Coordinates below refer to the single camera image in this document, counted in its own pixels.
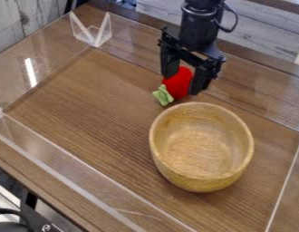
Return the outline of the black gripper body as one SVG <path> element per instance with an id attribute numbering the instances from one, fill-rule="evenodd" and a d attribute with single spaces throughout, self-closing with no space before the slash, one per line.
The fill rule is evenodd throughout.
<path id="1" fill-rule="evenodd" d="M 172 26 L 162 28 L 162 38 L 159 39 L 160 52 L 162 47 L 167 46 L 176 50 L 180 62 L 184 61 L 195 69 L 202 65 L 210 65 L 215 68 L 216 78 L 222 72 L 222 66 L 227 57 L 212 43 L 204 50 L 194 51 L 179 39 L 179 29 Z"/>

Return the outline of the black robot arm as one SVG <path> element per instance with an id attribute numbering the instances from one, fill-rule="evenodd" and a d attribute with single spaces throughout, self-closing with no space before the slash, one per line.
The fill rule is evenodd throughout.
<path id="1" fill-rule="evenodd" d="M 227 57 L 216 38 L 239 24 L 226 0 L 186 0 L 182 13 L 179 29 L 164 26 L 159 40 L 163 85 L 175 99 L 198 95 L 218 78 Z"/>

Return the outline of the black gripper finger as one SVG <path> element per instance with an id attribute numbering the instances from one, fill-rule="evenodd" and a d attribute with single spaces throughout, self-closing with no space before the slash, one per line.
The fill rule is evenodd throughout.
<path id="1" fill-rule="evenodd" d="M 171 78 L 179 69 L 180 57 L 175 49 L 163 46 L 160 52 L 162 74 L 166 79 Z"/>
<path id="2" fill-rule="evenodd" d="M 216 78 L 215 68 L 210 65 L 202 65 L 196 68 L 194 77 L 190 82 L 188 94 L 198 95 L 202 91 L 204 91 L 212 79 Z"/>

